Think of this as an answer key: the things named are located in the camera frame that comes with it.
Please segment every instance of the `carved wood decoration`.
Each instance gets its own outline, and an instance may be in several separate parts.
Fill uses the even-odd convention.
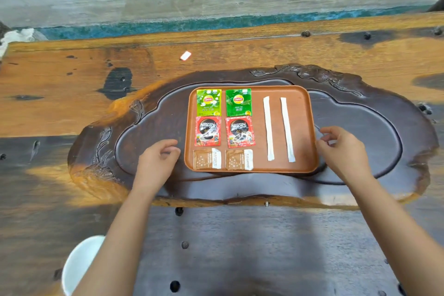
[[[188,97],[198,87],[299,85],[308,89],[316,128],[340,125],[361,139],[375,177],[397,199],[429,184],[427,159],[438,147],[430,121],[406,98],[365,84],[361,77],[316,65],[278,65],[201,71],[156,83],[113,102],[109,114],[85,127],[68,155],[73,181],[97,197],[124,196],[139,155],[154,142],[175,138],[183,150]],[[235,202],[273,196],[281,204],[354,206],[348,188],[321,161],[308,176],[200,173],[183,154],[158,197]]]

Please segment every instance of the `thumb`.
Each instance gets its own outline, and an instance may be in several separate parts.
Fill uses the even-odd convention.
[[[176,164],[176,162],[177,162],[177,159],[179,159],[179,156],[180,156],[180,149],[174,147],[170,151],[170,154],[168,155],[168,158],[166,159],[166,161],[168,161],[171,165],[174,166],[174,164]]]
[[[330,147],[330,145],[322,139],[318,139],[316,141],[316,149],[324,158],[333,151],[332,147]]]

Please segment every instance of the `white cup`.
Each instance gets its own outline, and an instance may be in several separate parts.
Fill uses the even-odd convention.
[[[65,296],[72,295],[104,240],[104,235],[88,237],[69,254],[62,271],[62,289]]]

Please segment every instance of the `green tea packet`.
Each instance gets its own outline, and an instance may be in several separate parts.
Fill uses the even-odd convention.
[[[226,115],[232,116],[252,116],[251,110],[251,89],[231,89],[225,92]]]
[[[220,116],[221,93],[220,89],[197,89],[197,115]]]

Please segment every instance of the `tray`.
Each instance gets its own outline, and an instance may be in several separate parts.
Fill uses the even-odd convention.
[[[213,146],[222,153],[222,168],[211,172],[265,172],[265,173],[310,173],[316,170],[319,164],[316,152],[313,114],[311,111],[310,96],[301,86],[251,86],[252,112],[251,116],[254,139],[256,145],[236,149],[252,149],[254,168],[251,171],[229,171],[225,169],[225,151],[228,150],[227,134],[225,129],[226,102],[225,90],[241,89],[241,87],[212,87],[221,89],[221,144]],[[197,172],[208,170],[193,169],[193,151],[205,147],[194,145],[195,122],[197,115],[196,90],[194,89],[188,102],[188,115],[186,122],[186,139],[184,160],[186,166]],[[267,138],[265,130],[265,114],[263,98],[270,97],[270,112],[273,130],[274,160],[267,160]],[[282,118],[281,97],[287,98],[288,115],[290,118],[293,151],[296,158],[294,163],[288,162],[287,144],[285,138],[284,120]]]

